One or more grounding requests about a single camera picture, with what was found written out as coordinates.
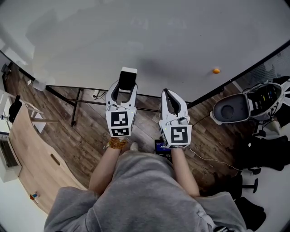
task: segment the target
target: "orange ball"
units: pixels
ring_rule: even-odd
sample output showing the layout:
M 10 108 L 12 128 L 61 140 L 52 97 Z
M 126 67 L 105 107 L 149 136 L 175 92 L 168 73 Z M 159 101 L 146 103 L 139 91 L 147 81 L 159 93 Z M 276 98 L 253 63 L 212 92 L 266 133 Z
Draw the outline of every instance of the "orange ball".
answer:
M 219 74 L 221 72 L 221 70 L 219 70 L 218 68 L 215 68 L 214 70 L 213 70 L 213 73 L 214 74 Z

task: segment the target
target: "white table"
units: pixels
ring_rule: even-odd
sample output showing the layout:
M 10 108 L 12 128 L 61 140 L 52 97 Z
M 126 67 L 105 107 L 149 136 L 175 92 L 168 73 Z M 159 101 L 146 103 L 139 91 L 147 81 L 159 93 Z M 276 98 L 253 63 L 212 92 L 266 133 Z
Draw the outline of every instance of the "white table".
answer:
M 109 89 L 123 66 L 138 93 L 192 102 L 290 39 L 284 0 L 7 0 L 0 49 L 48 85 Z M 220 74 L 212 70 L 219 68 Z

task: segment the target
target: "gold bracelet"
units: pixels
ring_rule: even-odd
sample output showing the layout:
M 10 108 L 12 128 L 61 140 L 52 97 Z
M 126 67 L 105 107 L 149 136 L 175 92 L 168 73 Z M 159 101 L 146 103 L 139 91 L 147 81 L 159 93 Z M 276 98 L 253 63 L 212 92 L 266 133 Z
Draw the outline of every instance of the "gold bracelet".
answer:
M 111 147 L 114 149 L 122 149 L 126 146 L 127 140 L 120 140 L 119 138 L 111 138 L 107 144 L 107 147 Z

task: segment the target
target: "black and white square marker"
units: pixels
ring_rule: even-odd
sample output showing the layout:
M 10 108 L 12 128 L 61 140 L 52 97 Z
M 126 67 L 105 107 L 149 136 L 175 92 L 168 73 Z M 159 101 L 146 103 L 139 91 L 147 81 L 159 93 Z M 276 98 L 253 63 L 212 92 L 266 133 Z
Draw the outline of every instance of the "black and white square marker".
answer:
M 186 147 L 187 145 L 172 145 L 170 148 L 181 148 L 181 147 Z
M 127 136 L 129 135 L 129 129 L 128 128 L 122 128 L 122 129 L 112 129 L 113 136 Z
M 171 127 L 171 143 L 188 143 L 187 127 Z
M 128 114 L 126 111 L 111 113 L 111 126 L 127 126 L 127 125 L 128 125 Z

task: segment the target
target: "wood plank flooring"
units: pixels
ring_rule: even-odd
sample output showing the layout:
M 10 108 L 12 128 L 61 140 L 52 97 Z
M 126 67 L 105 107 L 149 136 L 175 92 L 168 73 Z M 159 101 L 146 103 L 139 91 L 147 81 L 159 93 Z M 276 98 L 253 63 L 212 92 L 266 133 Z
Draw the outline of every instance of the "wood plank flooring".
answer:
M 16 66 L 13 66 L 10 77 L 5 81 L 7 91 L 13 95 L 21 95 L 22 100 L 44 111 L 45 118 L 59 121 L 58 124 L 47 124 L 40 136 L 66 161 L 73 175 L 85 187 L 88 187 L 90 176 L 104 153 L 103 146 L 110 139 L 106 125 L 105 106 L 78 103 L 75 116 L 77 124 L 71 127 L 73 107 L 48 91 L 41 92 L 34 89 L 32 85 L 28 86 L 27 81 L 28 78 L 19 73 Z M 54 87 L 54 89 L 67 98 L 75 98 L 77 95 L 75 88 Z M 93 90 L 82 90 L 80 97 L 93 101 L 92 93 Z M 222 93 L 189 109 L 190 123 L 195 124 L 207 116 L 218 100 L 234 93 L 238 93 L 238 90 L 230 84 Z M 119 95 L 120 100 L 125 97 L 126 95 Z M 136 106 L 158 109 L 160 99 L 138 96 Z M 138 111 L 132 136 L 128 138 L 127 149 L 132 142 L 138 142 L 141 151 L 152 153 L 155 149 L 154 140 L 160 137 L 158 121 L 158 113 Z M 242 136 L 247 136 L 252 131 L 248 123 L 219 126 L 208 116 L 193 127 L 191 149 L 205 159 L 232 164 L 232 155 L 226 151 L 226 148 L 233 148 L 235 133 L 239 132 Z M 217 172 L 220 177 L 227 174 L 233 176 L 237 173 L 225 164 L 200 159 L 188 148 L 185 153 L 192 173 L 203 191 L 214 184 L 214 172 Z

